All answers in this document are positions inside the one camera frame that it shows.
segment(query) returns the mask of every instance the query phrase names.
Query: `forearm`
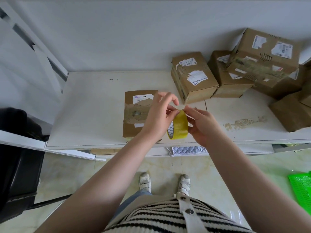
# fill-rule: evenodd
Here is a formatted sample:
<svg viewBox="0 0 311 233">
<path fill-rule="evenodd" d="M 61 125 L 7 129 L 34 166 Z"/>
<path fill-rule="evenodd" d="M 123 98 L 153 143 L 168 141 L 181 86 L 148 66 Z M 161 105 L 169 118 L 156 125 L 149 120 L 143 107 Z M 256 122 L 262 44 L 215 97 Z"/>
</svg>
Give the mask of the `forearm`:
<svg viewBox="0 0 311 233">
<path fill-rule="evenodd" d="M 311 217 L 219 131 L 206 148 L 249 225 L 256 232 L 311 232 Z"/>
<path fill-rule="evenodd" d="M 100 232 L 119 207 L 146 153 L 155 141 L 138 134 L 67 199 L 37 232 Z"/>
</svg>

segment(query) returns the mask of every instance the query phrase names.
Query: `person's left hand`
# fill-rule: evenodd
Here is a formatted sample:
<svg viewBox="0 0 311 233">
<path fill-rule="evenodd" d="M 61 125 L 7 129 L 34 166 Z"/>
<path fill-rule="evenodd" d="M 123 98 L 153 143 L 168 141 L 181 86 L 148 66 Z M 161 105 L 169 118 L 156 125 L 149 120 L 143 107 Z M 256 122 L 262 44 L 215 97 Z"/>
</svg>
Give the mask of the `person's left hand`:
<svg viewBox="0 0 311 233">
<path fill-rule="evenodd" d="M 170 123 L 179 110 L 169 105 L 173 101 L 179 105 L 178 98 L 170 92 L 158 92 L 153 97 L 153 102 L 141 133 L 151 135 L 155 142 L 160 140 L 169 128 Z"/>
</svg>

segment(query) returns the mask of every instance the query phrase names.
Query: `black chair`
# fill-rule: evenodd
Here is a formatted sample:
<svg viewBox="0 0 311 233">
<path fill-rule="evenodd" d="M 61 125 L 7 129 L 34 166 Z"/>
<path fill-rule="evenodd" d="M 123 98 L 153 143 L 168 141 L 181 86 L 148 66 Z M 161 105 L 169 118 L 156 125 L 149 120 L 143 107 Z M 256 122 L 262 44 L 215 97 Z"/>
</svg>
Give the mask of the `black chair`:
<svg viewBox="0 0 311 233">
<path fill-rule="evenodd" d="M 41 127 L 23 110 L 0 109 L 0 129 L 21 136 L 44 140 Z M 0 223 L 67 199 L 71 195 L 35 204 L 44 152 L 0 144 Z"/>
</svg>

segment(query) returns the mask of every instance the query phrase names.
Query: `yellow tape roll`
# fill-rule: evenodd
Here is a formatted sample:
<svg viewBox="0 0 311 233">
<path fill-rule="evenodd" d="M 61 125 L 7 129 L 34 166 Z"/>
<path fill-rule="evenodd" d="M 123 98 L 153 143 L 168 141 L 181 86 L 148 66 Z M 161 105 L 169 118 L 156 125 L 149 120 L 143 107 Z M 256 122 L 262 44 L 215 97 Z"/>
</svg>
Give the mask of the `yellow tape roll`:
<svg viewBox="0 0 311 233">
<path fill-rule="evenodd" d="M 185 112 L 181 110 L 169 125 L 167 135 L 171 140 L 186 138 L 188 134 L 188 120 Z"/>
</svg>

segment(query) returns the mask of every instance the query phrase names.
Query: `metal button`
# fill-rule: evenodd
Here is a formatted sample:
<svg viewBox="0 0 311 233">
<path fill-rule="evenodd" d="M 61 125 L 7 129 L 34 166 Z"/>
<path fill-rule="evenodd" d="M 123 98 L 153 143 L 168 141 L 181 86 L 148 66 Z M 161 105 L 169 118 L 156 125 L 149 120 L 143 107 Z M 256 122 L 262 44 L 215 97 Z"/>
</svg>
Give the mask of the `metal button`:
<svg viewBox="0 0 311 233">
<path fill-rule="evenodd" d="M 194 211 L 190 208 L 187 208 L 185 212 L 190 214 L 190 215 L 194 214 Z"/>
</svg>

